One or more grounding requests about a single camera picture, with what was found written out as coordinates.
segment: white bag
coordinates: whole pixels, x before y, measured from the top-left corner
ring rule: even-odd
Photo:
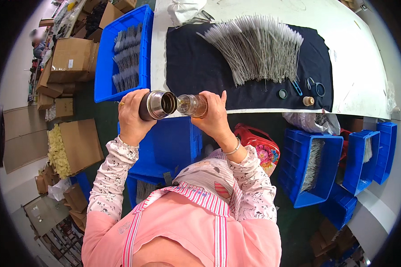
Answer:
[[[288,121],[288,123],[307,132],[340,135],[340,123],[335,114],[324,114],[324,123],[322,125],[315,123],[317,114],[318,113],[284,112],[282,113],[282,116]]]
[[[69,189],[70,187],[71,187],[71,181],[69,178],[61,179],[54,186],[50,185],[47,186],[47,191],[48,191],[47,196],[56,201],[63,200],[65,190]]]
[[[174,24],[181,25],[196,16],[206,3],[207,0],[172,0],[168,13]]]

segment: thermos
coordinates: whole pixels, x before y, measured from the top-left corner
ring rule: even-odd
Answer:
[[[142,120],[161,120],[175,112],[176,96],[172,92],[151,91],[141,99],[139,115]]]

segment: white table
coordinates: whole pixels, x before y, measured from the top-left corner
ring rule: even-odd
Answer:
[[[167,12],[172,0],[157,0],[151,49],[151,89],[166,86]],[[269,14],[286,24],[316,29],[330,48],[333,68],[332,113],[390,119],[386,113],[386,73],[367,24],[337,0],[208,0],[203,8],[216,20],[238,15]],[[228,113],[321,112],[301,109],[237,109]],[[171,117],[182,116],[175,112]]]

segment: cardboard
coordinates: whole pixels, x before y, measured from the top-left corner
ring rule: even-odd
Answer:
[[[54,175],[54,174],[56,174],[53,171],[53,167],[51,165],[49,165],[49,164],[47,164],[47,166],[42,170],[42,173],[46,174],[46,175]]]
[[[73,37],[84,39],[87,32],[88,32],[88,31],[86,30],[86,27],[83,27],[83,28],[81,28],[78,32],[76,32],[76,33],[73,35]]]
[[[345,227],[339,236],[336,238],[337,247],[338,247],[338,256],[340,257],[343,253],[352,248],[357,239],[354,237],[353,233],[349,229],[349,227]]]
[[[53,105],[53,98],[43,93],[39,93],[37,96],[37,109],[49,109]]]
[[[77,20],[84,21],[87,17],[88,17],[88,14],[80,12],[79,16],[77,17]]]
[[[137,5],[137,0],[120,0],[115,4],[115,7],[118,8],[123,13],[128,13],[133,10]]]
[[[55,169],[55,166],[53,165],[53,163],[48,162],[48,164],[50,164],[50,166],[51,166],[51,168],[52,168],[52,170],[53,170],[53,173],[54,173],[54,174],[58,174],[58,173],[56,172],[56,169]]]
[[[40,74],[40,78],[37,83],[36,91],[37,91],[37,93],[42,93],[49,97],[56,98],[62,94],[64,87],[63,87],[63,85],[48,83],[51,66],[52,66],[52,60],[49,60],[46,63],[46,66],[43,68],[43,71]]]
[[[102,14],[99,28],[88,36],[89,40],[96,42],[101,41],[102,30],[116,19],[123,16],[123,12],[116,8],[112,3],[108,2],[104,13]]]
[[[53,18],[43,18],[39,22],[39,27],[53,26]]]
[[[92,55],[93,41],[80,38],[61,38],[55,45],[48,83],[87,81],[84,77],[96,61]]]
[[[73,99],[57,98],[55,99],[56,117],[73,116]]]
[[[63,93],[62,95],[59,96],[59,98],[73,98],[72,93]]]
[[[54,186],[59,182],[59,176],[52,174],[52,175],[46,175],[45,173],[42,173],[41,175],[43,177],[44,183],[46,184],[46,187],[48,185]]]
[[[90,14],[96,5],[98,5],[101,0],[87,0],[85,5],[83,6],[83,11]]]
[[[46,131],[35,131],[5,142],[3,162],[7,174],[36,160],[47,157],[49,146],[47,144]]]
[[[31,132],[47,130],[44,114],[35,105],[6,110],[3,117],[6,141]]]
[[[85,231],[86,227],[86,209],[82,211],[82,213],[77,213],[74,210],[70,210],[70,216],[73,218],[74,223],[79,227],[82,231]]]
[[[37,185],[37,192],[39,195],[47,193],[47,185],[44,182],[43,176],[39,175],[35,177],[36,185]]]
[[[337,246],[336,242],[333,242],[330,245],[327,245],[326,241],[322,237],[321,233],[319,231],[316,231],[315,234],[310,238],[310,246],[312,247],[313,254],[315,257],[319,257],[322,254],[327,253],[331,249],[335,248]]]
[[[88,64],[88,72],[85,73],[83,76],[79,78],[79,81],[87,82],[95,79],[95,70],[96,70],[96,59],[98,57],[98,50],[100,48],[100,43],[92,43],[91,46],[91,53],[90,53],[90,59],[89,59],[89,64]]]
[[[79,31],[81,31],[82,29],[86,29],[86,23],[78,20],[76,25],[74,25],[72,36],[74,37],[74,35],[77,34]]]
[[[362,131],[363,129],[364,120],[363,119],[354,119],[352,125],[349,127],[349,131]]]
[[[72,174],[104,160],[95,120],[77,120],[59,125]]]
[[[88,206],[88,202],[78,183],[65,190],[64,197],[74,212],[82,213],[85,210],[86,214],[85,208]]]
[[[319,226],[319,232],[327,243],[327,246],[335,242],[337,236],[340,233],[340,231],[337,230],[337,228],[327,218],[323,220],[323,222]]]

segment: glass bottle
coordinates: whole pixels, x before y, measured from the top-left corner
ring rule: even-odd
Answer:
[[[208,102],[199,94],[182,94],[177,98],[178,112],[193,118],[203,119],[208,113]]]

